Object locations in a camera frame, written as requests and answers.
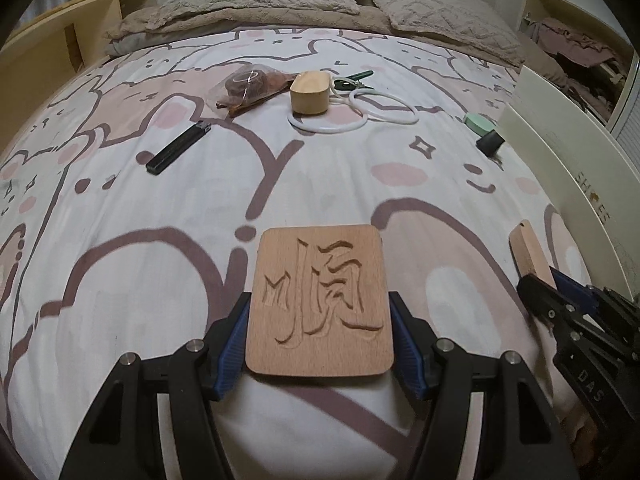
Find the carved wooden plaque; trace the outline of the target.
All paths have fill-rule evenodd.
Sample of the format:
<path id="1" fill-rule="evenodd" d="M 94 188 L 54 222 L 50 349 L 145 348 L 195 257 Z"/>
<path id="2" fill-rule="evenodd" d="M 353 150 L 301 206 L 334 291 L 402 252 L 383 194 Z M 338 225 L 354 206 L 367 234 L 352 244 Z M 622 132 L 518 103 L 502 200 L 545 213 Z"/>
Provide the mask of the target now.
<path id="1" fill-rule="evenodd" d="M 272 228 L 259 241 L 245 362 L 255 374 L 378 376 L 394 362 L 374 226 Z"/>

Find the semicircular wooden piece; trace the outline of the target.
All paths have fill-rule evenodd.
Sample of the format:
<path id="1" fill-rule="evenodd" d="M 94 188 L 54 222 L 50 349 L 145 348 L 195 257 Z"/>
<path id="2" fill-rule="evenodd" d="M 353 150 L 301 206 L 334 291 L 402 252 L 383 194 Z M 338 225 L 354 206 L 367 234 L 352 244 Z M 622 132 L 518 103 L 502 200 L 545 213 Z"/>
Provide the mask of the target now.
<path id="1" fill-rule="evenodd" d="M 509 245 L 521 278 L 533 275 L 538 280 L 555 288 L 549 263 L 528 220 L 521 220 L 511 231 Z"/>

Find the white shoe box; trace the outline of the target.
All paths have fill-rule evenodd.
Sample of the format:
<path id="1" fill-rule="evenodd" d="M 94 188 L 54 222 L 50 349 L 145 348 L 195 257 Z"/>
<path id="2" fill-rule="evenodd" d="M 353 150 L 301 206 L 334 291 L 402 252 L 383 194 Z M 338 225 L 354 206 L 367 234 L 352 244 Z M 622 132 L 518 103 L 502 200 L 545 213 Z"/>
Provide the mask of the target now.
<path id="1" fill-rule="evenodd" d="M 521 68 L 498 133 L 548 195 L 593 284 L 639 296 L 639 171 L 597 119 Z"/>

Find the cartoon bear bedsheet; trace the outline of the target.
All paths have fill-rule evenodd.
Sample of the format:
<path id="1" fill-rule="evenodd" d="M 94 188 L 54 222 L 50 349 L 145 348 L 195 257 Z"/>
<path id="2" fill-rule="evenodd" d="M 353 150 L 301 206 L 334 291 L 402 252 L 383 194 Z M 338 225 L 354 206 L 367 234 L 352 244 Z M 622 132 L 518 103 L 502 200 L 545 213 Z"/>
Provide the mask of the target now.
<path id="1" fill-rule="evenodd" d="M 366 70 L 384 120 L 346 131 L 355 113 L 336 106 L 321 132 L 299 131 L 282 94 L 149 174 L 243 64 Z M 577 434 L 587 415 L 518 300 L 510 232 L 529 221 L 551 264 L 582 283 L 588 271 L 529 168 L 508 146 L 486 158 L 463 121 L 497 119 L 516 78 L 405 38 L 296 28 L 179 41 L 75 77 L 1 156 L 1 422 L 32 472 L 58 476 L 123 353 L 173 352 L 226 315 L 280 226 L 376 226 L 412 313 L 469 352 L 517 351 Z"/>

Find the black small box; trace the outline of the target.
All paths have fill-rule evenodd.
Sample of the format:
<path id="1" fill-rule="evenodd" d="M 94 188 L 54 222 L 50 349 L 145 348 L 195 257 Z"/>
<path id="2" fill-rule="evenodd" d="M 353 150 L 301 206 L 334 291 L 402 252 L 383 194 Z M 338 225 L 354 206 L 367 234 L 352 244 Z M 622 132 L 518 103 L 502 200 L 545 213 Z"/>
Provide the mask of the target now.
<path id="1" fill-rule="evenodd" d="M 476 147 L 487 157 L 494 158 L 499 148 L 504 144 L 504 139 L 496 130 L 485 133 L 476 141 Z"/>

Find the white louvered door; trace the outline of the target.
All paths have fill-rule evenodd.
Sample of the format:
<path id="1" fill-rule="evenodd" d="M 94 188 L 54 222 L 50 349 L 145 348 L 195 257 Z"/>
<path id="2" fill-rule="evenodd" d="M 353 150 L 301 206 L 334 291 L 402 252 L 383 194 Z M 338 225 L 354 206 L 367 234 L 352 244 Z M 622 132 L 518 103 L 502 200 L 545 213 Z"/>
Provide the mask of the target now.
<path id="1" fill-rule="evenodd" d="M 634 52 L 625 88 L 616 104 L 611 133 L 632 164 L 640 162 L 639 53 Z"/>

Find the black lighter stick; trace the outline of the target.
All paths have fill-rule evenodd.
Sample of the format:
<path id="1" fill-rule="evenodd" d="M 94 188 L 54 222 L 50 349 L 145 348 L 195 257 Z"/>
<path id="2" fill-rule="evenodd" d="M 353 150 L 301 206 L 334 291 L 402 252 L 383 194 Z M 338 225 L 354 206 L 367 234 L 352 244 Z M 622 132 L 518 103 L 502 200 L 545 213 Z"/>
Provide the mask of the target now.
<path id="1" fill-rule="evenodd" d="M 212 128 L 212 125 L 209 122 L 197 122 L 187 128 L 186 131 L 183 131 L 180 136 L 177 136 L 145 164 L 146 171 L 152 176 L 161 174 L 193 144 L 201 140 L 209 132 L 210 128 Z"/>

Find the mint green round lid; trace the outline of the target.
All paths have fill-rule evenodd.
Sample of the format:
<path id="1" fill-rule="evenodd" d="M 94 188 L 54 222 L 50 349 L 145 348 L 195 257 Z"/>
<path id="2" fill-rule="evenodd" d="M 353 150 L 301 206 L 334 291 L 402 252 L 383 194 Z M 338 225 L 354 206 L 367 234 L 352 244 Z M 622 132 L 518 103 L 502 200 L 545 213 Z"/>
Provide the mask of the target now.
<path id="1" fill-rule="evenodd" d="M 463 123 L 478 136 L 486 136 L 496 128 L 492 120 L 476 113 L 466 113 L 463 117 Z"/>

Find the dark green clip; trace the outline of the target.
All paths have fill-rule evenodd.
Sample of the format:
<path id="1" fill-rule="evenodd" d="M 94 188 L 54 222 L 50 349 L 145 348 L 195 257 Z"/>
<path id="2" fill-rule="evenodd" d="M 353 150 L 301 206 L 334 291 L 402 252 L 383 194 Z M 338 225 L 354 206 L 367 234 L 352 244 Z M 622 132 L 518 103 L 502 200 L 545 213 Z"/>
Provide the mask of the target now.
<path id="1" fill-rule="evenodd" d="M 363 81 L 374 75 L 373 70 L 352 74 L 345 77 L 335 76 L 333 78 L 333 88 L 337 92 L 352 92 L 360 88 L 366 88 Z"/>

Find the rounded wooden block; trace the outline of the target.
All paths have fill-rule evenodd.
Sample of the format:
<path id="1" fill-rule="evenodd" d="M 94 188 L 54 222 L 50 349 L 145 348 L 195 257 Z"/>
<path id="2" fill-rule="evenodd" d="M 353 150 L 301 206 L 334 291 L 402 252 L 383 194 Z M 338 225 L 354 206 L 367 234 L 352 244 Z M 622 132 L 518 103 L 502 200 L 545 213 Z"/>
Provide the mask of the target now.
<path id="1" fill-rule="evenodd" d="M 322 70 L 298 74 L 290 87 L 294 114 L 314 116 L 325 113 L 330 104 L 331 75 Z"/>

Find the pink clothes pile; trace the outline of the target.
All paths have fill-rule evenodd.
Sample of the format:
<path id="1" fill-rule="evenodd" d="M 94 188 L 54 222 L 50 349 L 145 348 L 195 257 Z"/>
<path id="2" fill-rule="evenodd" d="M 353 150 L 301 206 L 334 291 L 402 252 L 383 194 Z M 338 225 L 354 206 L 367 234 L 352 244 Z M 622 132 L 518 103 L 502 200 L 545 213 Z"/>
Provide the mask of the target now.
<path id="1" fill-rule="evenodd" d="M 548 55 L 561 55 L 585 68 L 612 60 L 623 63 L 618 53 L 607 44 L 556 18 L 531 22 L 526 29 L 526 35 Z"/>

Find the brown folded blanket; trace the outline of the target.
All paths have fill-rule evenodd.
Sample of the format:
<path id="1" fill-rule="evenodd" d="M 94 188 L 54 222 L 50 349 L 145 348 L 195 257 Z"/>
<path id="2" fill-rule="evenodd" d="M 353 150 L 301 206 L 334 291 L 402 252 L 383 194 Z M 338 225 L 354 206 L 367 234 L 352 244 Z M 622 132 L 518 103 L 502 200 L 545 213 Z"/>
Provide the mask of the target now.
<path id="1" fill-rule="evenodd" d="M 363 6 L 352 15 L 335 11 L 293 9 L 222 9 L 196 14 L 190 18 L 178 18 L 158 29 L 152 29 L 153 8 L 129 14 L 119 24 L 104 34 L 109 56 L 122 56 L 131 52 L 220 32 L 244 28 L 337 28 L 414 39 L 430 42 L 435 46 L 450 48 L 481 60 L 503 66 L 521 67 L 525 62 L 525 50 L 515 35 L 508 30 L 500 32 L 496 39 L 454 39 L 440 32 L 402 32 L 395 28 L 388 17 L 374 6 Z"/>

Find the right large beige pillow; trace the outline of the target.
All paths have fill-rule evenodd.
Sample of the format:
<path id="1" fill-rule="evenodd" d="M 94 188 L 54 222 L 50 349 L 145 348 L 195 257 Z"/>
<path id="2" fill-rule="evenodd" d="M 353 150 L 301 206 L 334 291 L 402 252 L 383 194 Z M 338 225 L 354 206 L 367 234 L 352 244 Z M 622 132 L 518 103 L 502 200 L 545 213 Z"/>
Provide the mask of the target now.
<path id="1" fill-rule="evenodd" d="M 483 0 L 373 0 L 398 32 L 436 36 L 521 65 L 516 32 Z"/>

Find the wooden side shelf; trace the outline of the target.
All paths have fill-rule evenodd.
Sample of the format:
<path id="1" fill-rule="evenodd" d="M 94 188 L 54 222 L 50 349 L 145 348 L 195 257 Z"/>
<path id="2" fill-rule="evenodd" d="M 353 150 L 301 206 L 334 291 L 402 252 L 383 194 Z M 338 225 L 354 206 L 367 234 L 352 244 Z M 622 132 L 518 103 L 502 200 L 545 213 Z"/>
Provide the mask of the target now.
<path id="1" fill-rule="evenodd" d="M 1 133 L 13 136 L 66 82 L 104 58 L 106 31 L 156 0 L 72 0 L 12 32 L 1 50 Z"/>

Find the left flat beige pillow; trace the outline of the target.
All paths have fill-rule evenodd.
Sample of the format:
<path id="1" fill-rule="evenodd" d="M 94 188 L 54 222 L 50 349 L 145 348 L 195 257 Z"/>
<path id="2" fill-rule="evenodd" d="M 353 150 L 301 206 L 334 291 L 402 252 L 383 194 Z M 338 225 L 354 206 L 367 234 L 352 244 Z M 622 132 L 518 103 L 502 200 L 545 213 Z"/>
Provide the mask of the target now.
<path id="1" fill-rule="evenodd" d="M 146 28 L 160 29 L 183 18 L 208 12 L 233 9 L 291 9 L 305 11 L 333 11 L 356 15 L 355 0 L 167 0 L 148 18 Z"/>

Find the wall closet niche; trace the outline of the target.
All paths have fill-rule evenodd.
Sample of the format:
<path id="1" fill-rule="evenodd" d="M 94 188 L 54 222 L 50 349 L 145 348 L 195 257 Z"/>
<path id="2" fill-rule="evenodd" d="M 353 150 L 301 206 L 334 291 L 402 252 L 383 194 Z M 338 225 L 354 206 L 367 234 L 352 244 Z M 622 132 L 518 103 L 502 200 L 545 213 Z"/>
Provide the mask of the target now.
<path id="1" fill-rule="evenodd" d="M 524 0 L 518 39 L 530 70 L 606 128 L 615 126 L 639 71 L 628 40 L 567 0 Z"/>

